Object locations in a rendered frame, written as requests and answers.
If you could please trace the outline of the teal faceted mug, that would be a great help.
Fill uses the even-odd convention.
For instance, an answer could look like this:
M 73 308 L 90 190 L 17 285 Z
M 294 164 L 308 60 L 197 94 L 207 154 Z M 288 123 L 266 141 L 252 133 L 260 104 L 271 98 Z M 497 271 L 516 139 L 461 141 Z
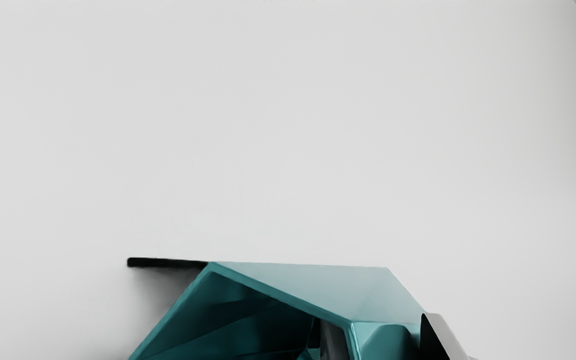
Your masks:
M 211 261 L 128 360 L 316 360 L 320 319 L 350 360 L 420 360 L 423 312 L 386 268 Z

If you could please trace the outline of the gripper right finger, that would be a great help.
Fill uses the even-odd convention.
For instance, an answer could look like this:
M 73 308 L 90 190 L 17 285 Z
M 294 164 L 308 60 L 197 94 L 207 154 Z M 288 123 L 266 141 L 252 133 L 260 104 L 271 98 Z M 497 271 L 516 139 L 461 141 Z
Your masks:
M 467 355 L 442 315 L 427 312 L 421 317 L 419 359 L 477 360 Z

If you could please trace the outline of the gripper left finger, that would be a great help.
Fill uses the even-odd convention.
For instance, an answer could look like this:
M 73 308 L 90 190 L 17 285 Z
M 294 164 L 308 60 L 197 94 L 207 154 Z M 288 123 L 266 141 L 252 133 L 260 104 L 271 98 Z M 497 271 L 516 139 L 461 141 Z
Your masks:
M 320 319 L 320 360 L 351 360 L 344 323 Z

